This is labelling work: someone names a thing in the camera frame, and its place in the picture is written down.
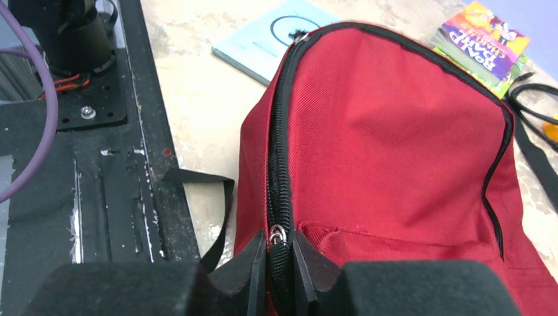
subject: table surface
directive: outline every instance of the table surface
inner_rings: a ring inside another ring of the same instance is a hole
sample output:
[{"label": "table surface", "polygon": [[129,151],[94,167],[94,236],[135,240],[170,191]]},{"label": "table surface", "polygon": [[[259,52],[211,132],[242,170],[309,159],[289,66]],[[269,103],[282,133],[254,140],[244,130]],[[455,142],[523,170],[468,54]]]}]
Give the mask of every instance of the table surface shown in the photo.
[{"label": "table surface", "polygon": [[[310,2],[343,19],[378,24],[423,43],[438,25],[464,6],[458,0]],[[211,45],[280,3],[281,0],[142,0],[178,163],[182,168],[238,178],[240,126],[265,87],[212,56]],[[536,72],[531,82],[558,86],[535,64],[529,63],[527,67]],[[556,100],[548,96],[526,92],[520,98],[540,113],[557,114]],[[558,169],[556,152],[532,133],[530,137]],[[558,215],[516,144],[515,158],[524,204],[525,233],[558,279]],[[185,191],[203,255],[221,229],[222,186],[188,184]],[[235,218],[232,216],[228,225],[222,261],[232,256]]]}]

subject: screw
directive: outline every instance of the screw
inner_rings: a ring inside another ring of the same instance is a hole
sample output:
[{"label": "screw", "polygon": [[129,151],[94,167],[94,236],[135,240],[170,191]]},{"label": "screw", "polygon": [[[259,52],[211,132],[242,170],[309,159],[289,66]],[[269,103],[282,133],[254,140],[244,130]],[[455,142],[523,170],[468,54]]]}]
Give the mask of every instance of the screw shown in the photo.
[{"label": "screw", "polygon": [[93,110],[92,107],[87,106],[87,107],[82,107],[82,117],[86,120],[90,120],[93,117],[95,117],[95,110]]}]

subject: front pocket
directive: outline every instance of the front pocket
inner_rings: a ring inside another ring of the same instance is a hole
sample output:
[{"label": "front pocket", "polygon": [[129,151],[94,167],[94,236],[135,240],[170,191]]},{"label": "front pocket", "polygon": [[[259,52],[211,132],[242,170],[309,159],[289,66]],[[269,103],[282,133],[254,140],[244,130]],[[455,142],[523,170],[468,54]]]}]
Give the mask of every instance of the front pocket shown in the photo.
[{"label": "front pocket", "polygon": [[298,223],[297,229],[320,253],[339,266],[347,261],[462,259],[483,262],[501,277],[504,275],[498,250],[476,240],[446,246],[383,238],[318,223]]}]

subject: book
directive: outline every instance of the book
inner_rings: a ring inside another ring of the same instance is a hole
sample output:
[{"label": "book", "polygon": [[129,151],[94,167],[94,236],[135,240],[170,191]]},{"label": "book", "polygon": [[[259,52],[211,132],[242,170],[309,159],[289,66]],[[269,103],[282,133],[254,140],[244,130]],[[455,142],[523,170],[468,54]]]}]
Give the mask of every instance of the book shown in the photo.
[{"label": "book", "polygon": [[443,23],[431,42],[491,86],[506,78],[529,38],[474,1]]},{"label": "book", "polygon": [[506,77],[504,77],[504,79],[502,79],[502,81],[499,81],[496,85],[493,85],[493,84],[490,84],[489,82],[484,81],[483,79],[479,78],[479,76],[475,75],[475,73],[471,72],[469,69],[467,69],[463,65],[460,65],[456,60],[454,60],[450,56],[446,55],[439,48],[435,47],[434,51],[437,52],[438,54],[440,54],[441,56],[449,59],[452,63],[456,64],[461,69],[468,72],[473,78],[475,78],[477,81],[479,81],[483,86],[487,87],[499,99],[503,99],[505,93],[507,92],[507,90],[509,90],[509,88],[511,87],[511,84],[513,83],[515,78],[519,77],[519,75],[521,73],[521,70],[523,69],[523,66],[529,60],[529,57],[527,57],[526,55],[523,55],[523,54],[520,55],[518,57],[518,59],[515,61],[515,64],[511,67],[510,71],[507,73]]},{"label": "book", "polygon": [[213,55],[267,86],[293,42],[295,31],[311,32],[339,18],[303,0],[287,0],[212,47]]}]

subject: zipper pull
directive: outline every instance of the zipper pull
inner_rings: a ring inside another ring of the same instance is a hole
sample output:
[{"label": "zipper pull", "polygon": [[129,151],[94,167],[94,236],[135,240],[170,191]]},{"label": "zipper pull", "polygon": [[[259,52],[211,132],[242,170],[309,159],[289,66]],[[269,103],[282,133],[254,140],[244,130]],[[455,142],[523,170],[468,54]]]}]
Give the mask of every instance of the zipper pull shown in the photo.
[{"label": "zipper pull", "polygon": [[274,246],[279,243],[283,245],[287,243],[287,232],[283,226],[273,225],[269,230],[269,244]]},{"label": "zipper pull", "polygon": [[294,34],[295,45],[298,45],[302,41],[308,41],[308,35],[310,32],[297,32]]}]

